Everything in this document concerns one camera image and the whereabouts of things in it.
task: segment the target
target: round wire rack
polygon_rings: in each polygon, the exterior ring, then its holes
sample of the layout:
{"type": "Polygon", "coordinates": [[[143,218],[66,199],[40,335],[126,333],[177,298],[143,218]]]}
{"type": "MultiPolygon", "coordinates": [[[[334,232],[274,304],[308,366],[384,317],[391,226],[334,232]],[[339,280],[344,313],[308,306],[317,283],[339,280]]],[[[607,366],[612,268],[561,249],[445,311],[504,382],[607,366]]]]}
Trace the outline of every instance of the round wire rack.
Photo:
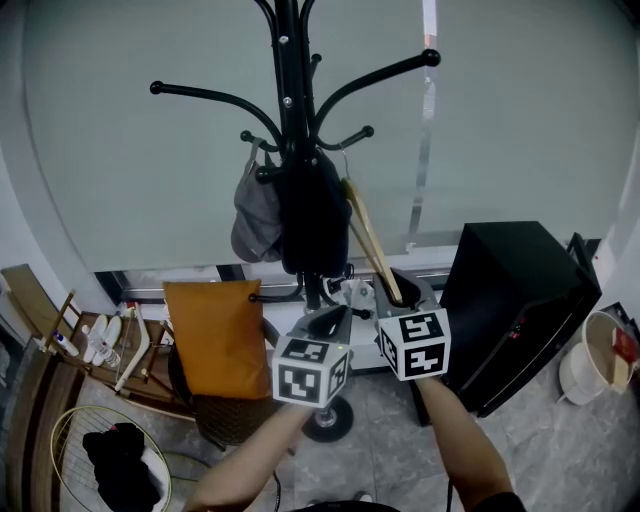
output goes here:
{"type": "Polygon", "coordinates": [[[94,466],[82,440],[91,432],[106,432],[116,423],[131,423],[144,434],[144,450],[140,460],[149,468],[149,477],[160,501],[153,512],[164,512],[171,498],[171,474],[164,455],[149,434],[135,421],[113,409],[99,406],[75,407],[65,412],[51,432],[51,460],[62,485],[71,496],[90,512],[110,511],[98,493],[94,466]]]}

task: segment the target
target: wall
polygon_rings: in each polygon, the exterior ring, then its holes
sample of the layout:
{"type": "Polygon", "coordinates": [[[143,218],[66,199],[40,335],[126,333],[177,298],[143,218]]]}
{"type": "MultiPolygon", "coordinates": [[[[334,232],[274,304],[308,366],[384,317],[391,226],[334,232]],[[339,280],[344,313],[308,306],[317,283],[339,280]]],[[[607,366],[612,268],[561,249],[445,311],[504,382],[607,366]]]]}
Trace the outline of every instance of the wall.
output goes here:
{"type": "Polygon", "coordinates": [[[640,221],[636,223],[622,256],[603,286],[602,297],[596,308],[604,308],[618,301],[630,317],[640,322],[640,221]]]}
{"type": "Polygon", "coordinates": [[[53,303],[57,307],[62,306],[68,291],[42,254],[29,229],[11,186],[0,147],[0,269],[24,263],[31,267],[53,303]]]}
{"type": "Polygon", "coordinates": [[[14,198],[13,203],[8,203],[13,204],[7,212],[10,215],[0,217],[0,252],[12,264],[33,262],[34,272],[37,269],[36,275],[56,302],[61,294],[66,297],[67,291],[74,289],[80,308],[111,312],[113,304],[78,256],[40,172],[22,78],[25,15],[24,0],[10,0],[0,9],[0,144],[5,180],[2,194],[14,198]],[[11,243],[5,243],[5,235],[11,243]],[[12,244],[16,244],[15,249],[8,249],[12,244]]]}
{"type": "MultiPolygon", "coordinates": [[[[640,37],[636,50],[640,60],[640,37]]],[[[596,308],[620,301],[627,313],[640,322],[640,116],[638,127],[617,217],[600,243],[593,265],[602,287],[596,308]]]]}

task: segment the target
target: roller blind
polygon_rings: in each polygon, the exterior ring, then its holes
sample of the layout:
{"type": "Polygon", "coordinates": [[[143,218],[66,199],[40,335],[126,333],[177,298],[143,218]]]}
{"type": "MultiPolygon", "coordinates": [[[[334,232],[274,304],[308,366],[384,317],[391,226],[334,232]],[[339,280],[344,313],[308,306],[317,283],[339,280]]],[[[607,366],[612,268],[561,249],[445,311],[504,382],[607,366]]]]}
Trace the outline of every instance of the roller blind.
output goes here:
{"type": "Polygon", "coordinates": [[[509,220],[603,237],[638,122],[636,35],[614,2],[440,1],[438,47],[419,241],[509,220]]]}
{"type": "MultiPolygon", "coordinates": [[[[311,51],[323,56],[316,105],[368,72],[424,47],[420,0],[319,0],[311,51]]],[[[251,0],[34,0],[25,81],[43,174],[94,271],[238,261],[233,193],[249,156],[244,111],[152,96],[154,80],[244,97],[278,120],[266,20],[251,0]]],[[[350,172],[383,239],[406,231],[420,145],[423,72],[356,93],[322,137],[376,130],[349,150],[350,172]]],[[[344,175],[342,155],[335,158],[344,175]]]]}

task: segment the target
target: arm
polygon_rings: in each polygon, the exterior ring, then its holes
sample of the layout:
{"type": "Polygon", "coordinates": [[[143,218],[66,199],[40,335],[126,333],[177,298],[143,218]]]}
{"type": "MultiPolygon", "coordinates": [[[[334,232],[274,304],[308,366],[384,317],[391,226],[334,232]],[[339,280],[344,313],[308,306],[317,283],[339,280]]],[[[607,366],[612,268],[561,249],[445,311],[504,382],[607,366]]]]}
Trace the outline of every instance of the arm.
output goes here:
{"type": "Polygon", "coordinates": [[[489,496],[513,492],[502,457],[458,397],[437,379],[420,379],[416,384],[464,509],[469,512],[489,496]]]}
{"type": "Polygon", "coordinates": [[[313,409],[285,405],[244,444],[207,471],[185,511],[244,510],[258,496],[313,409]]]}

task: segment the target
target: shoe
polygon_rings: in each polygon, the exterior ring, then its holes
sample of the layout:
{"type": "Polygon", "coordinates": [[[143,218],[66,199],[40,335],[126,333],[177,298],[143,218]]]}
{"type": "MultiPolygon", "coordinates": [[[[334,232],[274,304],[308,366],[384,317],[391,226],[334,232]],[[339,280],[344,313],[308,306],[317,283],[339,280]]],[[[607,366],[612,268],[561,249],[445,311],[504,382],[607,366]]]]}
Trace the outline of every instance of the shoe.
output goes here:
{"type": "Polygon", "coordinates": [[[373,503],[373,498],[371,497],[371,494],[367,494],[366,491],[359,491],[351,501],[364,501],[365,503],[373,503]]]}

